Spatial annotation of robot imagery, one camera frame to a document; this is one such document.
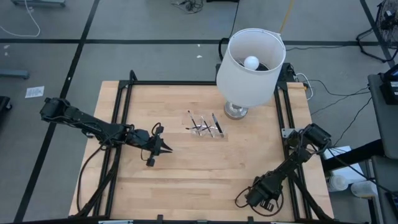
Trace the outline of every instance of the lamp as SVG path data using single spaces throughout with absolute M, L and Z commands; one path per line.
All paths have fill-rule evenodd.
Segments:
M 229 118 L 241 119 L 271 99 L 285 56 L 280 35 L 268 30 L 244 29 L 230 38 L 217 74 Z

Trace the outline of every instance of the clear plastic pen holder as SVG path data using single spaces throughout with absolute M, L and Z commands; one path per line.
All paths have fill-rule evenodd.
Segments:
M 188 114 L 184 122 L 185 125 L 187 125 L 185 129 L 189 129 L 192 134 L 204 138 L 215 139 L 221 139 L 226 137 L 225 128 L 222 127 L 222 124 L 219 124 L 221 128 L 220 132 L 215 122 L 213 121 L 212 116 L 193 114 L 192 118 L 193 121 L 191 119 L 191 116 Z

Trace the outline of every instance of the white lampshade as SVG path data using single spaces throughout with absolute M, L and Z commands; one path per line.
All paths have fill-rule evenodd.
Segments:
M 254 71 L 243 66 L 245 58 L 255 56 L 268 71 Z M 285 60 L 286 49 L 279 34 L 263 29 L 244 29 L 230 38 L 217 87 L 232 104 L 245 108 L 267 103 Z

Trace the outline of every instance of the wooden tabletop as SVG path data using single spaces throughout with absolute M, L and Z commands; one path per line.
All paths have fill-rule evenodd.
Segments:
M 118 82 L 103 82 L 95 116 L 110 122 Z M 296 128 L 311 123 L 311 116 L 302 83 L 289 83 L 290 104 Z M 275 169 L 284 154 L 275 99 L 267 105 L 249 109 L 241 120 L 226 117 L 225 99 L 216 86 L 134 85 L 127 124 L 151 130 L 161 122 L 162 137 L 173 150 L 156 157 L 154 167 L 141 160 L 141 150 L 123 146 L 113 200 L 111 218 L 153 220 L 164 215 L 165 220 L 224 220 L 293 221 L 289 186 L 285 180 L 283 209 L 273 217 L 262 217 L 249 207 L 238 208 L 234 200 L 238 193 L 250 186 L 257 175 Z M 227 135 L 213 139 L 193 135 L 187 110 L 211 118 L 214 113 Z M 83 162 L 98 148 L 96 139 L 88 139 Z M 81 183 L 81 205 L 88 201 L 98 186 L 103 152 L 87 165 Z M 319 206 L 333 216 L 325 176 L 318 156 L 303 165 L 307 188 Z M 103 194 L 103 206 L 108 191 Z M 300 213 L 303 206 L 298 195 Z M 70 209 L 75 214 L 76 193 Z

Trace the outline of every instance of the table leg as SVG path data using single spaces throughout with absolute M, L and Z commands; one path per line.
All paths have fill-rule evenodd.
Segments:
M 344 165 L 335 159 L 336 157 L 348 165 L 362 162 L 366 159 L 370 159 L 372 156 L 383 156 L 383 144 L 381 139 L 375 140 L 373 142 L 367 143 L 361 147 L 353 149 L 349 152 L 340 154 L 338 156 L 332 157 L 330 159 L 322 160 L 322 166 L 324 171 L 331 171 L 344 167 Z

